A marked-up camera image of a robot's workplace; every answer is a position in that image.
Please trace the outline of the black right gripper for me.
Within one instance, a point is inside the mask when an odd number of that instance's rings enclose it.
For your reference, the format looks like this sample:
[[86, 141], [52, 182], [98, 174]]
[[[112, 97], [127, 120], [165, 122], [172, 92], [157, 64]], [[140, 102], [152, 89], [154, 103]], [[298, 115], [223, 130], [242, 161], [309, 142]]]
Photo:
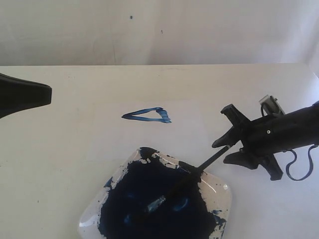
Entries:
[[288, 151], [319, 143], [319, 106], [291, 112], [281, 116], [265, 116], [249, 120], [233, 104], [225, 106], [221, 113], [232, 127], [212, 147], [234, 146], [242, 141], [240, 151], [227, 155], [223, 162], [255, 170], [259, 165], [270, 175], [271, 181], [281, 180], [283, 171], [274, 153]]

